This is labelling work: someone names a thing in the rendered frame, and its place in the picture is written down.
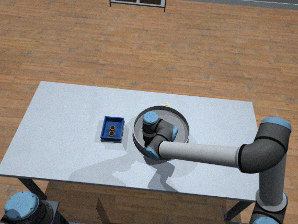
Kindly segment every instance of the blue joint cap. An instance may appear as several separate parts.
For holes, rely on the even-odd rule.
[[[171,141],[174,141],[176,136],[177,136],[177,133],[178,133],[178,128],[174,125],[174,128],[173,128],[173,135],[172,135],[172,139]]]
[[[7,201],[4,212],[10,220],[24,220],[36,211],[38,205],[39,199],[35,194],[31,192],[19,192]]]
[[[150,159],[159,160],[159,156],[150,146],[146,148],[145,153]]]
[[[278,222],[270,217],[260,217],[256,219],[253,224],[278,224]]]
[[[292,127],[291,127],[290,123],[282,118],[279,118],[279,117],[267,117],[264,120],[262,120],[261,123],[273,123],[273,124],[277,124],[277,125],[282,125],[282,126],[288,128],[292,132]]]
[[[152,125],[158,121],[158,114],[154,111],[149,111],[144,114],[143,116],[143,122],[146,125]]]

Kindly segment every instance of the small brown object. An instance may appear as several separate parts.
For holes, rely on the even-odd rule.
[[[115,137],[115,132],[110,131],[109,136],[110,136],[110,137]]]
[[[116,128],[115,128],[114,125],[112,125],[112,126],[110,127],[110,131],[116,132]]]

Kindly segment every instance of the table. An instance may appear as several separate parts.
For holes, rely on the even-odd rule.
[[[0,164],[0,175],[127,187],[239,200],[227,216],[255,201],[258,174],[182,160],[152,162],[132,140],[137,115],[168,105],[189,124],[189,143],[240,146],[257,133],[251,102],[40,82]],[[121,143],[101,142],[105,116],[124,117]]]

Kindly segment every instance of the round tray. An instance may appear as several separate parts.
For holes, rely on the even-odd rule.
[[[185,117],[176,111],[173,108],[167,106],[153,106],[149,107],[146,110],[143,110],[135,119],[133,131],[132,131],[132,138],[135,146],[137,149],[145,155],[145,141],[143,139],[143,116],[148,111],[154,111],[158,114],[159,118],[165,120],[166,122],[171,123],[178,127],[179,131],[177,133],[176,139],[174,142],[188,142],[188,135],[189,135],[189,126],[185,119]]]

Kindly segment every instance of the black table leg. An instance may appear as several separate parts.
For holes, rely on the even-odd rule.
[[[242,212],[245,208],[251,205],[252,202],[239,201],[233,208],[231,208],[225,215],[224,221],[231,221],[235,216]]]
[[[46,200],[47,196],[42,192],[42,190],[34,183],[31,179],[19,178],[19,180],[34,194],[38,196],[40,200]]]

